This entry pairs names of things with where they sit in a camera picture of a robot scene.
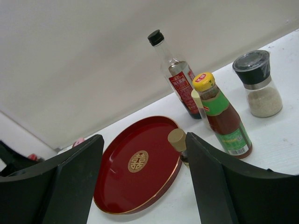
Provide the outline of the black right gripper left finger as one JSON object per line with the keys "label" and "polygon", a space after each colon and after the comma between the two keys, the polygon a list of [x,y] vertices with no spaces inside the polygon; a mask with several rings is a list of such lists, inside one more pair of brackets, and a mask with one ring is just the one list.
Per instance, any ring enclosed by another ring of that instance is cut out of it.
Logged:
{"label": "black right gripper left finger", "polygon": [[104,139],[97,134],[36,162],[1,144],[0,221],[3,224],[85,224]]}

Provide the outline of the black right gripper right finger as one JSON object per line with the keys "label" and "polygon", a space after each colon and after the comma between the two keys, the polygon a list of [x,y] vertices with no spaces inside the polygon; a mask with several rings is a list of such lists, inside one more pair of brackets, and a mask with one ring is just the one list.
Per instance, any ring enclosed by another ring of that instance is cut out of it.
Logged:
{"label": "black right gripper right finger", "polygon": [[298,223],[298,176],[250,165],[194,133],[185,141],[201,223]]}

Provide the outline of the pink-cap spice jar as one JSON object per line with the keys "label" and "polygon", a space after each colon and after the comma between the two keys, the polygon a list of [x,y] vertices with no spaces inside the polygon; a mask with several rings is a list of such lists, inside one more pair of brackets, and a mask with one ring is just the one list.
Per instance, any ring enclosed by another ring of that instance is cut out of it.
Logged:
{"label": "pink-cap spice jar", "polygon": [[81,144],[81,143],[84,142],[84,141],[85,141],[84,138],[79,138],[79,139],[77,139],[77,140],[73,143],[72,148],[74,148],[75,146]]}

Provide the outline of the small oil bottle cork cap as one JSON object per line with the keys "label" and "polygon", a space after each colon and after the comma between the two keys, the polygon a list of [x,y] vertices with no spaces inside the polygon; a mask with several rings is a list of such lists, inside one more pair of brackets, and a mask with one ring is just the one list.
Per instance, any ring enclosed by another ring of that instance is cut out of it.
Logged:
{"label": "small oil bottle cork cap", "polygon": [[168,142],[177,152],[180,153],[180,159],[185,166],[190,168],[185,139],[186,133],[180,128],[172,130],[168,135]]}

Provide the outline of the red-lid chili sauce jar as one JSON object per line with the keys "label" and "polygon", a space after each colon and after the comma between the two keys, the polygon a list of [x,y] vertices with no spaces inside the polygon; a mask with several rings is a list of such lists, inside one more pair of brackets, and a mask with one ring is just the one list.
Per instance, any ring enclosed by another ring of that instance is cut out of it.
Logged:
{"label": "red-lid chili sauce jar", "polygon": [[30,160],[32,160],[32,161],[36,161],[36,162],[42,162],[42,161],[45,161],[44,158],[39,157],[39,156],[37,156],[36,154],[30,154],[30,155],[28,156],[28,158],[29,158]]}

